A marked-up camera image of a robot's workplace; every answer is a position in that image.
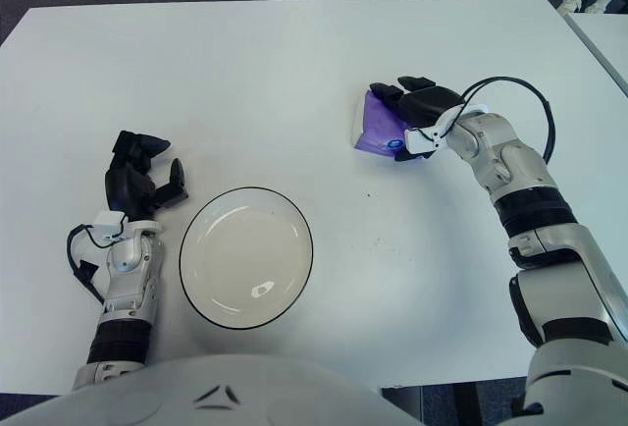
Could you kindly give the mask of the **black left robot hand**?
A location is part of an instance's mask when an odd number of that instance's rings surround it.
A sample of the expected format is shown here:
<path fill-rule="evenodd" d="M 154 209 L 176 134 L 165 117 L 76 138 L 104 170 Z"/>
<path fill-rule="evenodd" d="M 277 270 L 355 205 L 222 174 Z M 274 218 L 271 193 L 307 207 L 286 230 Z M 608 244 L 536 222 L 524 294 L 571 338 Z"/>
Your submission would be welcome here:
<path fill-rule="evenodd" d="M 171 143 L 156 136 L 120 131 L 113 147 L 113 158 L 105 173 L 109 209 L 124 212 L 130 222 L 153 220 L 155 213 L 188 199 L 183 163 L 171 163 L 169 181 L 157 187 L 148 172 L 151 160 Z"/>

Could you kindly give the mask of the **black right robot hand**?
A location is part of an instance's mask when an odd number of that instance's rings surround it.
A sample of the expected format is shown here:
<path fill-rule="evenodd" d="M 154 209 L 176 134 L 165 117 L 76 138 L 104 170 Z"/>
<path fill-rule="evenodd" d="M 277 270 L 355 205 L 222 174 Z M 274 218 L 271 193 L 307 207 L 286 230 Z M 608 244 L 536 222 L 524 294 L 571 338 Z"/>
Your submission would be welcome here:
<path fill-rule="evenodd" d="M 364 131 L 379 153 L 397 162 L 429 158 L 442 146 L 463 99 L 426 78 L 401 77 L 398 82 L 369 85 Z"/>

